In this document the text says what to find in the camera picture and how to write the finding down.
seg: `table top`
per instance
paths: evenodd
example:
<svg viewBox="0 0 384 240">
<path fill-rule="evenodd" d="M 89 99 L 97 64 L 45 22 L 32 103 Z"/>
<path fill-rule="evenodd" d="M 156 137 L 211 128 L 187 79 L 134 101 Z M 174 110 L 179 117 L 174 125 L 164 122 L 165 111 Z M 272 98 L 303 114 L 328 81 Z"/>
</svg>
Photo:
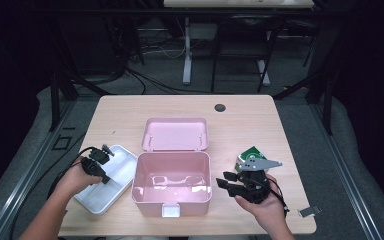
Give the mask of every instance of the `table top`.
<svg viewBox="0 0 384 240">
<path fill-rule="evenodd" d="M 184 8 L 311 8 L 312 0 L 164 0 L 165 7 Z"/>
<path fill-rule="evenodd" d="M 223 104 L 224 112 L 215 110 Z M 255 146 L 283 166 L 272 168 L 290 208 L 287 223 L 294 234 L 316 230 L 313 217 L 298 210 L 309 206 L 273 99 L 267 95 L 104 96 L 100 99 L 81 146 L 122 145 L 139 156 L 145 123 L 151 117 L 202 117 L 208 125 L 212 198 L 208 213 L 180 218 L 144 217 L 131 197 L 131 187 L 103 215 L 94 215 L 77 200 L 67 206 L 61 236 L 193 236 L 258 235 L 266 232 L 255 218 L 220 189 L 215 181 L 234 171 L 236 157 Z"/>
</svg>

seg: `black hole on table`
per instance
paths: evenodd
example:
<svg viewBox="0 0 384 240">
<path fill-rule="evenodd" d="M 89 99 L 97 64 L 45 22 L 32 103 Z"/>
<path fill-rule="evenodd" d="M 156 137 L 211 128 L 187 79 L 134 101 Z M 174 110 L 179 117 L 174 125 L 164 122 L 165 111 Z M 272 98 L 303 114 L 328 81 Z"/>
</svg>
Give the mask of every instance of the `black hole on table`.
<svg viewBox="0 0 384 240">
<path fill-rule="evenodd" d="M 214 109 L 217 111 L 217 112 L 224 112 L 226 110 L 226 106 L 224 106 L 223 104 L 217 104 Z"/>
</svg>

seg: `box latch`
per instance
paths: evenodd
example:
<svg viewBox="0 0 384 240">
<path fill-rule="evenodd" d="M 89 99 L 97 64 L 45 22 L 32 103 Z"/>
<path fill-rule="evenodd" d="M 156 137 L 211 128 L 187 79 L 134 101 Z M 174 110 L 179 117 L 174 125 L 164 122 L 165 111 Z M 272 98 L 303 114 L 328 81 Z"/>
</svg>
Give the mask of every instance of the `box latch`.
<svg viewBox="0 0 384 240">
<path fill-rule="evenodd" d="M 162 217 L 180 217 L 180 205 L 178 203 L 163 203 Z"/>
</svg>

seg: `white container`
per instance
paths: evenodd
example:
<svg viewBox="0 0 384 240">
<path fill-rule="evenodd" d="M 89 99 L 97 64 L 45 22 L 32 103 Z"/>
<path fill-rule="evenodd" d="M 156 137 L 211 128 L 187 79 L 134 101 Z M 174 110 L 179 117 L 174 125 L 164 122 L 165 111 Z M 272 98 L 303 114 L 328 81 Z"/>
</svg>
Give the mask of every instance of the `white container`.
<svg viewBox="0 0 384 240">
<path fill-rule="evenodd" d="M 137 157 L 120 145 L 110 147 L 114 157 L 102 165 L 111 178 L 107 184 L 100 182 L 88 186 L 74 197 L 93 214 L 104 214 L 130 186 L 136 172 Z"/>
<path fill-rule="evenodd" d="M 151 118 L 142 141 L 132 198 L 144 216 L 204 215 L 211 191 L 203 118 Z"/>
</svg>

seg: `white plastic tray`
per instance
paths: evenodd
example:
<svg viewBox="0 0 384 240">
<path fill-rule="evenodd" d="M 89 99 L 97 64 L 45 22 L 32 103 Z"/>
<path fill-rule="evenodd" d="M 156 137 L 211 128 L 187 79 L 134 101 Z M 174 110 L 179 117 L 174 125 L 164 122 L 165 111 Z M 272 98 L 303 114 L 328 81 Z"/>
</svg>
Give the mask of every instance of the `white plastic tray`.
<svg viewBox="0 0 384 240">
<path fill-rule="evenodd" d="M 110 147 L 114 157 L 102 165 L 111 180 L 88 186 L 74 197 L 93 214 L 104 214 L 130 186 L 135 176 L 138 158 L 124 147 Z"/>
</svg>

